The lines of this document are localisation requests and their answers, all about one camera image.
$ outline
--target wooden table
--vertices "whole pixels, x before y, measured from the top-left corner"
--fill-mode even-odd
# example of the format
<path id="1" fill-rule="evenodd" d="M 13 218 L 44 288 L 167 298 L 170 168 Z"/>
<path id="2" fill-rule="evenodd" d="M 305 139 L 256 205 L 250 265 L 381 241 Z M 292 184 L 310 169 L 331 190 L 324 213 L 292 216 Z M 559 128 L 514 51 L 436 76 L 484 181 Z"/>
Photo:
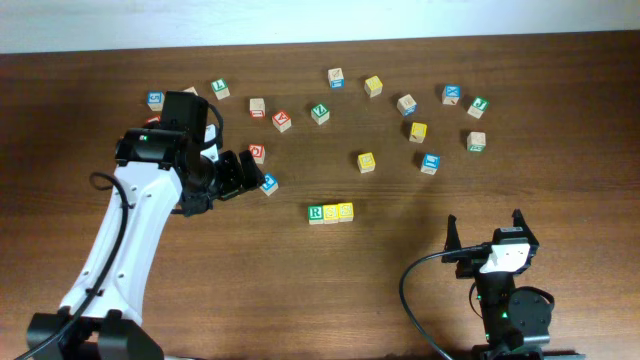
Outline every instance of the wooden table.
<path id="1" fill-rule="evenodd" d="M 146 288 L 144 329 L 183 356 L 352 359 L 432 354 L 397 285 L 443 248 L 447 215 L 463 245 L 522 212 L 541 248 L 518 285 L 557 300 L 549 350 L 592 359 L 640 351 L 640 36 L 638 32 L 0 56 L 0 356 L 25 349 L 34 312 L 54 312 L 84 264 L 108 194 L 87 181 L 114 169 L 116 140 L 154 115 L 153 89 L 195 86 L 226 122 L 225 148 L 263 143 L 280 189 L 193 218 L 171 217 Z M 331 91 L 327 69 L 346 86 Z M 384 83 L 369 99 L 367 77 Z M 224 77 L 231 97 L 215 100 Z M 481 120 L 440 104 L 442 85 L 491 102 Z M 396 109 L 410 93 L 418 110 Z M 264 97 L 293 127 L 248 114 Z M 331 110 L 318 126 L 310 108 Z M 425 122 L 423 144 L 406 124 Z M 487 133 L 467 152 L 470 130 Z M 361 175 L 356 156 L 377 166 Z M 422 174 L 425 153 L 442 157 Z M 353 223 L 310 226 L 307 206 L 352 201 Z M 482 344 L 470 281 L 418 269 L 407 296 L 452 351 Z"/>

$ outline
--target green block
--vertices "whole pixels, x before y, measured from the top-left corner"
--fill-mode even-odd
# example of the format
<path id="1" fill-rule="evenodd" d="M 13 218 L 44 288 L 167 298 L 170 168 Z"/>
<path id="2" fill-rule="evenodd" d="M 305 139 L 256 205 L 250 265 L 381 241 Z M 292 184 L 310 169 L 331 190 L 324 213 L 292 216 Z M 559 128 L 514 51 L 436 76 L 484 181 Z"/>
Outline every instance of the green block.
<path id="1" fill-rule="evenodd" d="M 482 152 L 484 150 L 484 145 L 471 145 L 467 150 L 473 152 Z"/>
<path id="2" fill-rule="evenodd" d="M 211 83 L 214 92 L 222 91 L 227 88 L 227 82 L 224 79 L 218 79 Z"/>
<path id="3" fill-rule="evenodd" d="M 486 99 L 483 99 L 481 97 L 477 97 L 474 101 L 473 104 L 471 104 L 471 106 L 473 106 L 474 108 L 480 110 L 480 111 L 486 111 L 487 108 L 489 107 L 489 102 Z"/>
<path id="4" fill-rule="evenodd" d="M 322 115 L 329 112 L 329 109 L 324 104 L 318 104 L 316 107 L 311 109 L 317 117 L 321 117 Z"/>
<path id="5" fill-rule="evenodd" d="M 309 206 L 309 224 L 322 224 L 324 223 L 324 216 L 322 215 L 322 205 Z"/>

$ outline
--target white backdrop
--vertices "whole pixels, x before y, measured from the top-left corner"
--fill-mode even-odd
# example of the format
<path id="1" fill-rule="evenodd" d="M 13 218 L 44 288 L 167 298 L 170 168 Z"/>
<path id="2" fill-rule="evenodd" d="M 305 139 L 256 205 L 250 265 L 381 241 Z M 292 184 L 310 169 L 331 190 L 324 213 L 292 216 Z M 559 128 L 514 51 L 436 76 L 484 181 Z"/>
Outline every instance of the white backdrop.
<path id="1" fill-rule="evenodd" d="M 1 0 L 0 52 L 629 30 L 638 0 Z"/>

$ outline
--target toy block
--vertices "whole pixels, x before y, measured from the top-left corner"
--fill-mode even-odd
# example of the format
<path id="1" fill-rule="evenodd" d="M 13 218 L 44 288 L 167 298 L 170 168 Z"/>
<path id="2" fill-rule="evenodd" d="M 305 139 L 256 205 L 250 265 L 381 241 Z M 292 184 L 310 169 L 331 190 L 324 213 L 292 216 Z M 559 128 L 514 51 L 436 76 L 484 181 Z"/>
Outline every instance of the toy block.
<path id="1" fill-rule="evenodd" d="M 204 141 L 208 142 L 214 140 L 216 138 L 217 131 L 217 127 L 214 124 L 207 125 L 204 132 Z M 213 146 L 200 151 L 200 155 L 208 158 L 212 162 L 216 162 L 218 161 L 218 146 L 214 144 Z"/>
<path id="2" fill-rule="evenodd" d="M 218 79 L 211 83 L 211 88 L 213 89 L 214 94 L 218 100 L 222 100 L 227 96 L 231 95 L 229 93 L 229 87 L 227 86 L 227 82 L 224 79 Z"/>
<path id="3" fill-rule="evenodd" d="M 249 145 L 249 151 L 253 156 L 253 160 L 255 160 L 256 164 L 264 164 L 264 157 L 267 155 L 264 150 L 264 145 Z"/>
<path id="4" fill-rule="evenodd" d="M 353 221 L 353 203 L 338 204 L 340 222 Z"/>
<path id="5" fill-rule="evenodd" d="M 367 92 L 369 97 L 382 94 L 382 81 L 377 76 L 369 78 L 364 81 L 364 91 Z"/>
<path id="6" fill-rule="evenodd" d="M 401 97 L 398 99 L 398 104 L 396 105 L 402 116 L 409 116 L 413 114 L 416 111 L 417 106 L 418 104 L 416 104 L 416 101 L 413 100 L 411 95 Z"/>
<path id="7" fill-rule="evenodd" d="M 182 90 L 182 92 L 190 92 L 190 93 L 195 94 L 196 96 L 198 96 L 198 92 L 196 91 L 196 88 L 193 87 L 193 86 L 188 88 L 188 89 Z"/>
<path id="8" fill-rule="evenodd" d="M 279 111 L 277 114 L 273 115 L 272 119 L 273 126 L 280 130 L 280 132 L 285 132 L 291 127 L 291 116 L 289 116 L 285 111 Z"/>
<path id="9" fill-rule="evenodd" d="M 338 212 L 338 205 L 322 206 L 322 216 L 324 216 L 325 224 L 335 224 L 337 222 L 340 222 L 340 213 Z"/>
<path id="10" fill-rule="evenodd" d="M 324 104 L 318 104 L 316 107 L 311 109 L 311 117 L 318 123 L 318 125 L 322 125 L 325 121 L 329 120 L 329 116 L 329 108 L 324 106 Z"/>
<path id="11" fill-rule="evenodd" d="M 162 111 L 164 105 L 164 94 L 160 91 L 149 91 L 147 95 L 147 105 L 153 111 Z"/>
<path id="12" fill-rule="evenodd" d="M 147 121 L 145 121 L 145 124 L 151 124 L 152 122 L 159 122 L 160 121 L 160 115 L 156 115 L 154 117 L 150 117 L 147 119 Z"/>
<path id="13" fill-rule="evenodd" d="M 264 117 L 264 99 L 250 99 L 249 100 L 249 113 L 251 117 Z"/>
<path id="14" fill-rule="evenodd" d="M 329 86 L 332 89 L 344 87 L 344 74 L 341 68 L 329 70 Z"/>
<path id="15" fill-rule="evenodd" d="M 485 133 L 472 132 L 467 136 L 467 150 L 473 152 L 482 152 L 487 146 L 487 137 Z"/>
<path id="16" fill-rule="evenodd" d="M 487 107 L 489 107 L 489 102 L 481 97 L 477 97 L 469 107 L 469 111 L 467 111 L 467 113 L 477 119 L 480 119 L 480 116 L 484 114 Z"/>
<path id="17" fill-rule="evenodd" d="M 426 154 L 424 156 L 424 160 L 422 160 L 422 167 L 420 171 L 425 174 L 435 175 L 436 171 L 438 171 L 438 167 L 440 166 L 440 156 Z"/>
<path id="18" fill-rule="evenodd" d="M 309 224 L 324 224 L 324 216 L 322 216 L 322 205 L 309 206 Z"/>
<path id="19" fill-rule="evenodd" d="M 271 174 L 265 174 L 264 184 L 260 187 L 267 196 L 271 196 L 276 190 L 278 190 L 278 181 Z"/>
<path id="20" fill-rule="evenodd" d="M 376 168 L 376 161 L 373 158 L 373 153 L 358 155 L 358 168 L 360 169 L 361 174 L 373 171 Z"/>
<path id="21" fill-rule="evenodd" d="M 427 136 L 427 124 L 413 123 L 413 125 L 411 125 L 409 141 L 422 144 L 425 136 Z"/>
<path id="22" fill-rule="evenodd" d="M 460 86 L 446 85 L 442 91 L 442 103 L 444 105 L 455 105 L 460 100 Z"/>

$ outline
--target brown tabletop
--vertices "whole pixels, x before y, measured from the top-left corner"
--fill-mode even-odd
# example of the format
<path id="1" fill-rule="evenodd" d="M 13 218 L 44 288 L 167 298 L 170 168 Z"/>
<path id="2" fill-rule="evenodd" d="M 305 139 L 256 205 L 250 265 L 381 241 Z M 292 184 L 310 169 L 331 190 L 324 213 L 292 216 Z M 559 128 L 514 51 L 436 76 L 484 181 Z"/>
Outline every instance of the brown tabletop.
<path id="1" fill-rule="evenodd" d="M 26 349 L 35 312 L 55 312 L 91 249 L 109 194 L 115 143 L 153 116 L 149 90 L 198 93 L 226 119 L 225 149 L 264 144 L 279 190 L 167 222 L 146 287 L 143 328 L 169 354 L 206 358 L 380 358 L 432 354 L 397 285 L 440 251 L 447 215 L 463 245 L 522 212 L 541 247 L 517 285 L 556 298 L 549 350 L 592 359 L 640 352 L 640 36 L 638 32 L 441 38 L 313 45 L 0 56 L 0 356 Z M 345 88 L 327 70 L 341 67 Z M 369 99 L 364 80 L 384 84 Z M 224 77 L 231 97 L 215 99 Z M 458 106 L 443 106 L 446 83 Z M 403 120 L 400 96 L 415 114 Z M 470 99 L 490 101 L 480 120 Z M 285 133 L 249 116 L 286 110 Z M 310 109 L 324 103 L 318 126 Z M 406 124 L 428 125 L 423 144 Z M 484 153 L 465 148 L 487 134 Z M 360 174 L 356 157 L 373 152 Z M 441 156 L 422 174 L 425 153 Z M 310 226 L 307 206 L 350 201 L 352 223 Z M 447 349 L 485 343 L 471 281 L 419 268 L 407 296 Z"/>

